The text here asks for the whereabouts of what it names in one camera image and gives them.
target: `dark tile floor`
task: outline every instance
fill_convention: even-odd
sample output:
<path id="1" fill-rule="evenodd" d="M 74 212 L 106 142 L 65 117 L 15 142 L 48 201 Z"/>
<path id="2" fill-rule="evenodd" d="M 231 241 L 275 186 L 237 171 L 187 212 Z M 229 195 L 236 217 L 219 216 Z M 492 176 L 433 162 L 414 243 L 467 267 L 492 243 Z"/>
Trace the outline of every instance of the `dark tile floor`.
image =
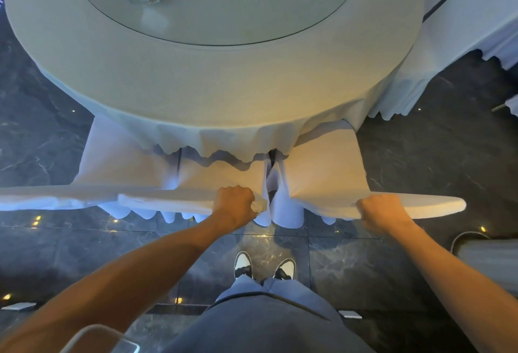
<path id="1" fill-rule="evenodd" d="M 446 247 L 480 226 L 494 236 L 518 232 L 518 119 L 508 109 L 490 113 L 516 93 L 496 60 L 472 52 L 434 78 L 407 117 L 367 119 L 358 139 L 372 190 L 466 199 L 463 213 L 419 221 Z M 92 120 L 39 73 L 0 1 L 0 186 L 71 182 Z M 160 215 L 116 220 L 98 208 L 0 212 L 0 297 L 48 300 L 107 261 L 190 223 L 179 215 L 170 225 Z M 308 212 L 299 230 L 250 224 L 214 243 L 161 300 L 172 305 L 132 326 L 149 347 L 144 351 L 174 338 L 230 286 L 243 249 L 258 277 L 295 258 L 302 283 L 335 307 L 364 314 L 366 320 L 347 324 L 379 352 L 472 349 L 398 245 L 358 221 L 327 226 Z M 1 312 L 0 332 L 28 316 Z"/>

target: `forearm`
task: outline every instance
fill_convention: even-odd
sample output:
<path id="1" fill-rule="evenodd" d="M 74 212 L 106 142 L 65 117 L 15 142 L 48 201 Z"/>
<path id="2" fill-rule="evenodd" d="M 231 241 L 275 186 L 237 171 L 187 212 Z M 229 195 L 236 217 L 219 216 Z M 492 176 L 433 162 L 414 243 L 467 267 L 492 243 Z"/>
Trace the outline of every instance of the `forearm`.
<path id="1" fill-rule="evenodd" d="M 518 348 L 518 302 L 412 224 L 391 233 L 480 352 Z"/>
<path id="2" fill-rule="evenodd" d="M 49 343 L 56 349 L 46 351 L 59 351 L 77 331 L 90 324 L 125 332 L 224 234 L 219 228 L 224 218 L 213 214 L 192 228 L 144 245 L 86 276 L 38 310 L 0 345 L 0 351 L 8 348 L 11 340 L 16 342 L 16 347 L 12 346 L 17 352 L 36 351 L 31 346 L 36 349 Z"/>

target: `white table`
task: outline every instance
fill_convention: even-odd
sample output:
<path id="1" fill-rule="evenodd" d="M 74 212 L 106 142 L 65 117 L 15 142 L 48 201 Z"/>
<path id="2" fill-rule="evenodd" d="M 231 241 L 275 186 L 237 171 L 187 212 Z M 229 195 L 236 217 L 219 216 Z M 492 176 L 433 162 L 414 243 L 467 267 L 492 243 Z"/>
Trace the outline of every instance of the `white table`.
<path id="1" fill-rule="evenodd" d="M 423 0 L 5 1 L 41 71 L 142 147 L 243 161 L 321 122 L 357 130 L 423 16 Z"/>

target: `jeans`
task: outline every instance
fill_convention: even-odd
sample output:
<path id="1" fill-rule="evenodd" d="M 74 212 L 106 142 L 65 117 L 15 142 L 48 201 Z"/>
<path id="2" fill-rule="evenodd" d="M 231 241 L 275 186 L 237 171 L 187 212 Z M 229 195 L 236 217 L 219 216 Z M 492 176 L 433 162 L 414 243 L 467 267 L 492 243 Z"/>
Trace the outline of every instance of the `jeans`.
<path id="1" fill-rule="evenodd" d="M 234 282 L 230 289 L 227 289 L 220 294 L 216 299 L 216 302 L 228 296 L 233 296 L 234 294 L 249 292 L 265 292 L 281 296 L 287 300 L 309 308 L 332 322 L 340 322 L 340 324 L 342 324 L 340 315 L 335 311 L 331 304 L 294 279 L 281 280 L 267 278 L 261 286 L 249 276 L 242 275 L 236 279 L 236 282 Z"/>

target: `fist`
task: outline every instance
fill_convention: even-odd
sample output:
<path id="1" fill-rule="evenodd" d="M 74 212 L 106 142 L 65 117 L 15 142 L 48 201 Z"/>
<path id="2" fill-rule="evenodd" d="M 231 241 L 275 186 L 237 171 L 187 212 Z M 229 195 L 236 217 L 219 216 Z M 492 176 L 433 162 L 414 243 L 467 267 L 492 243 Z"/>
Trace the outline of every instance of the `fist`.
<path id="1" fill-rule="evenodd" d="M 227 186 L 218 189 L 212 213 L 222 217 L 219 223 L 224 234 L 232 233 L 257 217 L 250 208 L 254 200 L 250 188 Z"/>
<path id="2" fill-rule="evenodd" d="M 395 194 L 371 195 L 358 200 L 356 206 L 365 228 L 376 234 L 393 235 L 401 228 L 415 225 Z"/>

